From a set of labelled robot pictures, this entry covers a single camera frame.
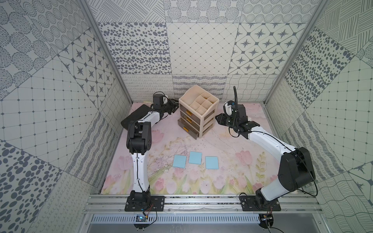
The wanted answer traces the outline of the beige desktop drawer organizer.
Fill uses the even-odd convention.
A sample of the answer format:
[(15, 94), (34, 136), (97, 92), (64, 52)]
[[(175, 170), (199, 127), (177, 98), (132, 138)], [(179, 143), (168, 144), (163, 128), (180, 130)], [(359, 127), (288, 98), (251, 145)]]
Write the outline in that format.
[(215, 124), (220, 100), (194, 85), (180, 99), (178, 125), (192, 138), (203, 137)]

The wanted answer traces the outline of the blue sticky pad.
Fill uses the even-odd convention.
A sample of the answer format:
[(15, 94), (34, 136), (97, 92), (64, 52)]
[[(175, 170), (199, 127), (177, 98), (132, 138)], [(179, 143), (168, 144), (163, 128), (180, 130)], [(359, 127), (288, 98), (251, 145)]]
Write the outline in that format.
[(173, 159), (173, 167), (184, 169), (186, 167), (186, 156), (184, 155), (175, 155)]
[(206, 157), (206, 169), (207, 170), (218, 170), (219, 169), (219, 159), (215, 156)]
[(189, 154), (189, 161), (190, 164), (200, 165), (202, 163), (202, 153), (191, 151)]

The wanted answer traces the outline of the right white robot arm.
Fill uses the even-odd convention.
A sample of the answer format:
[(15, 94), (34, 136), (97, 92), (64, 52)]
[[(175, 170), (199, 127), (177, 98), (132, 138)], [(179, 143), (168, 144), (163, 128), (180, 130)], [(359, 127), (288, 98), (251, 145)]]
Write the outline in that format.
[(238, 111), (215, 116), (219, 125), (228, 127), (238, 136), (248, 139), (269, 152), (278, 162), (277, 178), (255, 192), (255, 201), (261, 208), (279, 197), (315, 182), (315, 172), (309, 151), (296, 148), (265, 131), (257, 122), (240, 117)]

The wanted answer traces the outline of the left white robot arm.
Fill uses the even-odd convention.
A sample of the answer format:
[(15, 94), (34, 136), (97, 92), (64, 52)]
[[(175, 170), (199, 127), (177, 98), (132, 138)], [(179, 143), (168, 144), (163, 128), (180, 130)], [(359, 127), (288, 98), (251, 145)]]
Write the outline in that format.
[(143, 104), (121, 122), (127, 130), (126, 146), (134, 165), (134, 186), (129, 203), (150, 203), (147, 159), (152, 146), (152, 127), (164, 118), (165, 113), (171, 115), (178, 107), (178, 100), (156, 95), (150, 107)]

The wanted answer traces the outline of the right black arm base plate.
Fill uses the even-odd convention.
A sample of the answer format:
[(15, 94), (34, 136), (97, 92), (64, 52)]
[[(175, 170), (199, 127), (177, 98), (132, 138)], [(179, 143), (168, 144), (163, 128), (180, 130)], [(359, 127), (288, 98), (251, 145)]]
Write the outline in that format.
[(267, 201), (263, 197), (259, 196), (247, 196), (241, 193), (239, 195), (239, 200), (241, 203), (242, 211), (246, 212), (254, 212), (254, 211), (265, 211), (265, 212), (273, 212), (273, 211), (281, 211), (280, 204), (278, 199), (274, 199), (272, 201)]

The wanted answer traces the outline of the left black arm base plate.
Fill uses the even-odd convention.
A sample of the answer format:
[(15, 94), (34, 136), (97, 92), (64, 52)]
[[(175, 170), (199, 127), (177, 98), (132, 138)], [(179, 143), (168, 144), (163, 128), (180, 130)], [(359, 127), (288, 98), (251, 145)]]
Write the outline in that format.
[(127, 198), (125, 212), (145, 212), (151, 211), (163, 212), (165, 204), (165, 196), (150, 196), (150, 197), (133, 197)]

